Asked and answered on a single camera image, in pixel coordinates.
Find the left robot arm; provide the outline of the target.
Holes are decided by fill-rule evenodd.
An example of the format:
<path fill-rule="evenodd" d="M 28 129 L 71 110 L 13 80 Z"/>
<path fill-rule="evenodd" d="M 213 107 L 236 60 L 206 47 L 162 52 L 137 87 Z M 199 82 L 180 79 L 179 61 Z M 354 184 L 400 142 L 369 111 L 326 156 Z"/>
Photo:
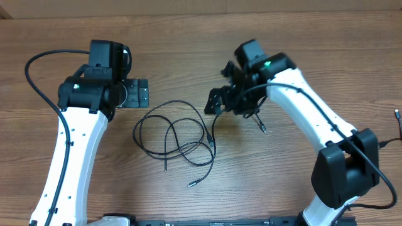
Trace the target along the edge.
<path fill-rule="evenodd" d="M 95 156 L 116 109 L 147 108 L 145 79 L 128 79 L 128 46 L 92 40 L 89 61 L 58 88 L 58 102 L 44 100 L 58 115 L 58 135 L 45 187 L 30 225 L 86 225 L 87 196 Z"/>

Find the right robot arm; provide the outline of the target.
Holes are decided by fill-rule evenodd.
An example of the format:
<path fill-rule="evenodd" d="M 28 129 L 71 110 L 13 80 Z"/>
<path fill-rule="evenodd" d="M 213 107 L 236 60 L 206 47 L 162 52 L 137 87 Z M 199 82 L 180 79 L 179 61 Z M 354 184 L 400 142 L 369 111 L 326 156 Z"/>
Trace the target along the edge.
<path fill-rule="evenodd" d="M 295 225 L 340 224 L 342 212 L 379 183 L 377 137 L 339 117 L 284 53 L 268 56 L 257 40 L 249 40 L 234 54 L 237 63 L 228 62 L 221 71 L 231 84 L 210 91 L 205 114 L 250 117 L 265 98 L 277 103 L 317 153 L 311 177 L 316 195 Z"/>

